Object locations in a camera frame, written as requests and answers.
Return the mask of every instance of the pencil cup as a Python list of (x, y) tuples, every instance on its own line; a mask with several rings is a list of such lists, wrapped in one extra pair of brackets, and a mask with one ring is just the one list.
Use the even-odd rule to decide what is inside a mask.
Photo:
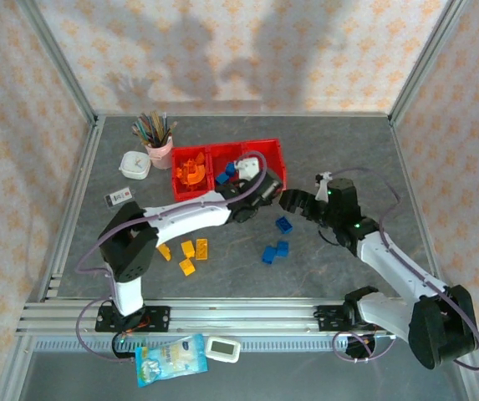
[(152, 148), (151, 146), (145, 146), (148, 156), (152, 162), (152, 165), (156, 169), (166, 170), (172, 167), (172, 137), (166, 141), (165, 146), (160, 148)]

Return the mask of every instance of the patterned wall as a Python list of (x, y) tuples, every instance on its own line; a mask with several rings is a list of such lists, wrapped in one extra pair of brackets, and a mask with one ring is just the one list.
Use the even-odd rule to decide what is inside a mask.
[(0, 0), (0, 372), (87, 131), (16, 2)]
[(389, 111), (447, 0), (38, 3), (98, 111), (300, 113)]
[(470, 290), (479, 322), (479, 0), (397, 133), (441, 268)]

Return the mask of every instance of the gray mat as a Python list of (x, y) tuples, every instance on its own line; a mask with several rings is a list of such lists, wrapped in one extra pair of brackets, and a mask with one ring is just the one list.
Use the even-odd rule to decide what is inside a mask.
[[(110, 192), (129, 186), (142, 207), (174, 202), (169, 170), (152, 169), (142, 181), (119, 171), (128, 150), (144, 151), (130, 133), (132, 117), (108, 117), (96, 153), (81, 212), (59, 288), (60, 297), (99, 297), (108, 292), (103, 277), (82, 277), (76, 261), (97, 240), (114, 216), (104, 202)], [(386, 118), (375, 117), (177, 117), (175, 146), (202, 145), (249, 139), (279, 138), (288, 170), (288, 188), (315, 192), (314, 177), (326, 170), (366, 166), (385, 175), (400, 192), (403, 206), (386, 223), (397, 245), (429, 270), (410, 203), (405, 179)], [(349, 173), (358, 188), (359, 203), (367, 216), (378, 219), (394, 199), (374, 176)], [(373, 285), (388, 296), (395, 292), (373, 269), (347, 250), (326, 244), (314, 223), (300, 216), (286, 217), (293, 231), (282, 236), (275, 220), (283, 215), (278, 205), (262, 208), (243, 224), (228, 224), (193, 232), (168, 242), (173, 255), (166, 262), (159, 253), (143, 276), (145, 297), (327, 297), (340, 299), (354, 289)], [(209, 260), (194, 261), (196, 273), (184, 277), (178, 262), (186, 239), (207, 238)], [(265, 246), (289, 241), (289, 257), (271, 265), (261, 262)], [(88, 266), (101, 263), (98, 253)]]
[(426, 370), (398, 341), (367, 364), (332, 353), (243, 353), (237, 363), (208, 360), (209, 371), (137, 388), (135, 366), (82, 353), (35, 353), (21, 401), (464, 401), (452, 365)]

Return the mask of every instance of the blue plastic bag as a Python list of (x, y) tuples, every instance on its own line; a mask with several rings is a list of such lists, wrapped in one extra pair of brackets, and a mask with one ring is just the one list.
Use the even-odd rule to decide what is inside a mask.
[(137, 348), (135, 366), (139, 387), (147, 386), (156, 380), (207, 372), (204, 337), (196, 334), (158, 348)]

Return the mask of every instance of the red plastic bin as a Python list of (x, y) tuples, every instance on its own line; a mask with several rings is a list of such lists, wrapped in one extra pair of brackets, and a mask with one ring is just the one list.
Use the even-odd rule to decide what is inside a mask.
[[(285, 189), (287, 184), (286, 165), (283, 163), (282, 148), (277, 139), (187, 146), (172, 149), (172, 189), (176, 201), (187, 201), (203, 195), (209, 190), (214, 190), (215, 177), (224, 172), (226, 164), (237, 160), (239, 156), (249, 150), (257, 150), (265, 156), (268, 168), (280, 177)], [(189, 159), (195, 159), (200, 152), (206, 156), (206, 181), (196, 190), (189, 190), (176, 178), (176, 167), (181, 167)]]

